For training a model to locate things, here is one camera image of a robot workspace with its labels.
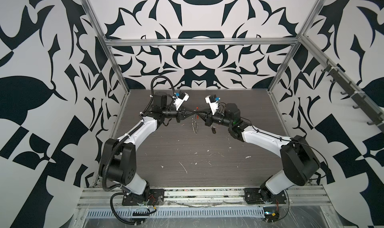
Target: black and white wallpaper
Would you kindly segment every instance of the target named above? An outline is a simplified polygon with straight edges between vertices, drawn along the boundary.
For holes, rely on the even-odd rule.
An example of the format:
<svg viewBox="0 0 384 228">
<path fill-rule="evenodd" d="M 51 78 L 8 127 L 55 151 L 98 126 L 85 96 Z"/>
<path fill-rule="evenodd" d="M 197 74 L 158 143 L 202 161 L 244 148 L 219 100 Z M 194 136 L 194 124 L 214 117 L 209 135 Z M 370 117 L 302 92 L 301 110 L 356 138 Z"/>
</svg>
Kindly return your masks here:
<svg viewBox="0 0 384 228">
<path fill-rule="evenodd" d="M 315 0 L 90 0 L 109 39 L 294 37 Z"/>
<path fill-rule="evenodd" d="M 0 0 L 0 94 L 1 226 L 68 225 L 124 96 L 79 0 Z"/>
<path fill-rule="evenodd" d="M 308 32 L 371 99 L 384 107 L 384 0 L 327 0 Z M 318 155 L 323 184 L 344 225 L 384 225 L 384 134 L 367 125 L 338 84 L 301 46 L 273 93 L 290 135 L 305 136 Z"/>
<path fill-rule="evenodd" d="M 290 45 L 114 47 L 131 89 L 149 89 L 157 75 L 177 89 L 268 88 Z M 159 79 L 155 89 L 168 89 Z"/>
</svg>

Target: white scrap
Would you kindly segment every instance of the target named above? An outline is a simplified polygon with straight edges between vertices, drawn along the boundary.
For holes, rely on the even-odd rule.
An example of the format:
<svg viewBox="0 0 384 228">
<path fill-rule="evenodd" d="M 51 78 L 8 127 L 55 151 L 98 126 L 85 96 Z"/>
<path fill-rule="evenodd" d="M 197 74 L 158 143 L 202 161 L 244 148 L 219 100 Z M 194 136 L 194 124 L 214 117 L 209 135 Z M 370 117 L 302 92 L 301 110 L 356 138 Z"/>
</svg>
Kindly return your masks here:
<svg viewBox="0 0 384 228">
<path fill-rule="evenodd" d="M 187 170 L 185 169 L 185 167 L 183 166 L 183 164 L 181 163 L 181 162 L 179 162 L 180 163 L 180 165 L 184 168 L 184 170 L 185 170 L 185 173 L 187 173 L 188 174 L 188 172 L 187 172 Z"/>
</svg>

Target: dark wooden table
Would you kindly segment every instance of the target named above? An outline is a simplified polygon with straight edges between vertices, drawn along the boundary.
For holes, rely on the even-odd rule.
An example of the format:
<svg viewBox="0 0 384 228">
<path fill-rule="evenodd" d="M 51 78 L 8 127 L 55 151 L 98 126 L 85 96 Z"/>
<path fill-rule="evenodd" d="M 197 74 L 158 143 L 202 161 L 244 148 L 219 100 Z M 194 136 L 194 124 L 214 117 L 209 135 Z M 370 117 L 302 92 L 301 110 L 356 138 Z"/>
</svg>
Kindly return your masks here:
<svg viewBox="0 0 384 228">
<path fill-rule="evenodd" d="M 285 134 L 266 90 L 186 92 L 190 97 L 184 106 L 208 108 L 204 98 L 216 94 L 221 102 L 237 104 L 241 116 L 252 120 L 259 129 Z M 116 137 L 137 124 L 150 94 L 149 90 L 131 91 Z M 180 123 L 172 119 L 167 127 L 161 125 L 138 148 L 137 173 L 153 187 L 251 186 L 262 184 L 281 170 L 281 159 L 275 154 L 235 140 L 227 127 L 216 127 L 217 133 L 213 134 L 199 119 L 198 132 L 194 134 L 192 117 Z"/>
</svg>

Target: black and white pattern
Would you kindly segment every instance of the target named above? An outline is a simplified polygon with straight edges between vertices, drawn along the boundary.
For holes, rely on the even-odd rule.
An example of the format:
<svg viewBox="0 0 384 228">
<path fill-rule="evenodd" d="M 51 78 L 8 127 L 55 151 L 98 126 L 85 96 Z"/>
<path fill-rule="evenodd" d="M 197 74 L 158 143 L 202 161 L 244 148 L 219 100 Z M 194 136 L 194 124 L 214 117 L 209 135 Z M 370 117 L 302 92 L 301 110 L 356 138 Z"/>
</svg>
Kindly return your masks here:
<svg viewBox="0 0 384 228">
<path fill-rule="evenodd" d="M 384 106 L 384 0 L 327 0 L 309 37 L 379 106 Z M 303 135 L 323 158 L 323 184 L 349 225 L 384 225 L 384 135 L 301 46 L 273 93 L 290 135 Z"/>
<path fill-rule="evenodd" d="M 315 0 L 90 0 L 109 39 L 296 36 Z"/>
<path fill-rule="evenodd" d="M 0 0 L 2 227 L 60 227 L 124 96 L 79 0 Z"/>
<path fill-rule="evenodd" d="M 289 45 L 134 46 L 112 52 L 131 89 L 149 89 L 157 75 L 177 89 L 268 88 Z M 159 79 L 155 89 L 168 89 Z"/>
</svg>

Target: transparent plastic sheet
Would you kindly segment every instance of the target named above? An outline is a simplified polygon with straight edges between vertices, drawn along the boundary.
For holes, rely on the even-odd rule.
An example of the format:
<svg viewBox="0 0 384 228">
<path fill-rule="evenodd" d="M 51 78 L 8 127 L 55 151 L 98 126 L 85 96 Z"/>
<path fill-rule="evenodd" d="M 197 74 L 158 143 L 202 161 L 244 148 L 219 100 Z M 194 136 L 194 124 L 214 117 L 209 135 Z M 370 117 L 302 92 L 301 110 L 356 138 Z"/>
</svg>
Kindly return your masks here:
<svg viewBox="0 0 384 228">
<path fill-rule="evenodd" d="M 287 207 L 280 206 L 281 216 L 285 215 Z M 125 225 L 115 217 L 111 218 L 86 218 L 84 228 L 125 228 Z M 244 227 L 244 228 L 325 228 L 328 227 L 320 206 L 291 206 L 288 215 L 273 224 L 265 222 L 262 218 L 253 217 L 220 217 L 220 218 L 152 218 L 149 217 L 143 228 L 173 228 L 173 227 Z"/>
</svg>

